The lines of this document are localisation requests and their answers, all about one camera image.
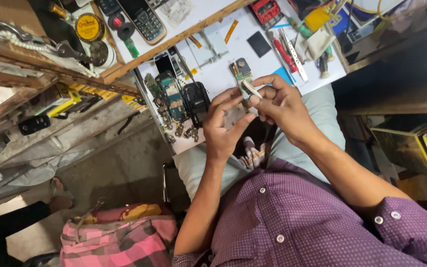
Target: shirt cuff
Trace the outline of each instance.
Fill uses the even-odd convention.
[[[427,211],[410,199],[385,197],[374,224],[383,242],[396,249],[414,242],[427,242]]]
[[[172,267],[191,267],[197,263],[208,263],[210,265],[213,259],[212,250],[206,250],[202,253],[186,253],[175,255],[172,258]]]

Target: purple shirt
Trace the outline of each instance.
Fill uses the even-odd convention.
[[[386,197],[364,221],[321,181],[276,160],[222,197],[209,251],[173,259],[175,267],[194,264],[427,266],[427,211]]]

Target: hand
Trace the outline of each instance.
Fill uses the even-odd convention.
[[[240,104],[242,100],[238,88],[227,89],[212,100],[203,122],[207,160],[226,163],[241,135],[255,118],[255,114],[249,113],[238,120],[230,130],[223,127],[225,112]]]
[[[322,132],[309,116],[299,91],[277,74],[260,77],[252,86],[266,85],[258,90],[263,99],[253,95],[249,105],[258,110],[261,121],[278,125],[293,145],[314,140]]]

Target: chair leg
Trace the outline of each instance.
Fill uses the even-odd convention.
[[[169,163],[165,163],[162,166],[162,199],[164,201],[164,203],[170,203],[171,199],[168,196],[168,188],[166,186],[166,169],[169,168]]]

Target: blue circuit board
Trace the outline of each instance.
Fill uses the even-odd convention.
[[[169,113],[171,117],[175,120],[181,120],[186,110],[176,80],[174,78],[165,78],[160,83],[162,91],[169,101]]]

